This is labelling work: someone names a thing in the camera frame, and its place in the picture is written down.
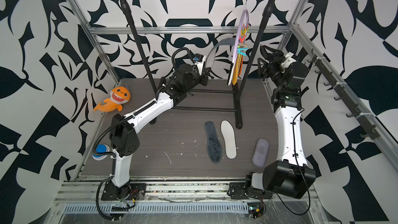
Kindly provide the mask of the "dark grey felt insole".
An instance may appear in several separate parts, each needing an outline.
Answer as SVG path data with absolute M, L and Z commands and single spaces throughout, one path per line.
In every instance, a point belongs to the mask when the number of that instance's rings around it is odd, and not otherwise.
M 212 163 L 218 164 L 222 158 L 222 146 L 219 141 L 216 127 L 212 121 L 204 124 L 207 137 L 207 153 Z
M 219 49 L 223 49 L 224 46 L 231 47 L 234 44 L 235 44 L 234 37 L 222 39 L 217 44 L 215 44 L 206 57 L 206 61 L 204 63 L 204 68 L 212 68 L 213 67 L 213 64 L 215 62 L 215 57 L 216 57 Z

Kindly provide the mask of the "grey fabric case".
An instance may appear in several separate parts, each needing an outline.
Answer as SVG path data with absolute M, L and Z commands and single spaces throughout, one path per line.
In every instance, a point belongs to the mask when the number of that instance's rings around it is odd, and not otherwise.
M 258 139 L 252 157 L 252 164 L 254 166 L 261 168 L 265 165 L 268 149 L 269 142 L 265 139 Z

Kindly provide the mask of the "lilac round clip hanger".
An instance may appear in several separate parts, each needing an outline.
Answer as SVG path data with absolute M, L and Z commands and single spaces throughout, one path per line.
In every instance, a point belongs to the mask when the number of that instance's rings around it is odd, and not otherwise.
M 247 10 L 247 0 L 244 4 L 244 9 L 239 21 L 238 30 L 236 33 L 234 49 L 233 49 L 233 59 L 232 62 L 236 65 L 239 56 L 246 56 L 245 52 L 248 50 L 245 44 L 247 32 L 249 30 L 249 11 Z

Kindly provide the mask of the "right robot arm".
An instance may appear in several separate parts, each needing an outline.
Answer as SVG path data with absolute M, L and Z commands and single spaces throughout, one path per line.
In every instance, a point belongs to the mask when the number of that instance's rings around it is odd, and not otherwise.
M 248 174 L 245 187 L 300 199 L 316 180 L 315 170 L 307 165 L 300 127 L 304 110 L 301 85 L 309 68 L 291 52 L 284 54 L 266 45 L 260 51 L 258 74 L 276 85 L 271 104 L 278 126 L 278 154 L 262 173 Z

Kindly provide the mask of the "orange shark plush toy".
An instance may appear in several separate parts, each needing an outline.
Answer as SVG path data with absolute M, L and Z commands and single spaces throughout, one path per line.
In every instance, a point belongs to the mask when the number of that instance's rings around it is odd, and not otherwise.
M 109 98 L 103 102 L 98 103 L 94 111 L 101 111 L 105 113 L 123 110 L 123 104 L 129 102 L 131 94 L 125 87 L 119 86 L 111 90 Z

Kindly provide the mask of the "wall hook rail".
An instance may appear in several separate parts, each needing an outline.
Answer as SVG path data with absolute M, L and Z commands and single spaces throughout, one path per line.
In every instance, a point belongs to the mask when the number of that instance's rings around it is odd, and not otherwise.
M 319 108 L 341 142 L 347 143 L 349 139 L 346 134 L 356 128 L 359 128 L 357 136 L 361 139 L 380 138 L 376 117 L 327 58 L 312 50 L 308 64 L 311 71 L 305 83 L 309 88 L 305 100 L 310 111 Z

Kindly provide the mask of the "blue round button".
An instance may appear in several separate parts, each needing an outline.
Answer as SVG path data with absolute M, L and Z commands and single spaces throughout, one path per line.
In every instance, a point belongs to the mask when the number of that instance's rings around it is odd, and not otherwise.
M 110 152 L 110 147 L 107 144 L 99 144 L 96 148 L 97 153 L 105 153 L 105 152 Z M 102 161 L 105 160 L 108 157 L 108 155 L 92 155 L 92 158 L 96 161 Z

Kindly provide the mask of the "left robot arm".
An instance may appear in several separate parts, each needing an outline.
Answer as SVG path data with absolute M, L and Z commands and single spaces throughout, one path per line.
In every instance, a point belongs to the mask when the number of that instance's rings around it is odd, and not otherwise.
M 187 94 L 197 85 L 206 86 L 210 77 L 214 59 L 210 56 L 195 54 L 190 58 L 191 64 L 176 65 L 176 55 L 183 51 L 179 48 L 172 55 L 173 75 L 162 79 L 155 97 L 124 116 L 117 114 L 108 127 L 94 142 L 92 154 L 95 157 L 109 156 L 113 159 L 113 170 L 105 184 L 107 200 L 124 201 L 128 199 L 131 189 L 130 165 L 132 155 L 138 150 L 141 130 L 165 111 L 171 110 L 182 102 Z

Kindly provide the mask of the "orange-edged insole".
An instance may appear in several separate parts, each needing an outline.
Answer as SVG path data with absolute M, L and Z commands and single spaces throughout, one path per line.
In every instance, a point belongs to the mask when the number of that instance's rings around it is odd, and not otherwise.
M 226 156 L 229 159 L 235 159 L 237 156 L 235 132 L 233 126 L 227 120 L 221 122 L 221 133 L 224 138 Z

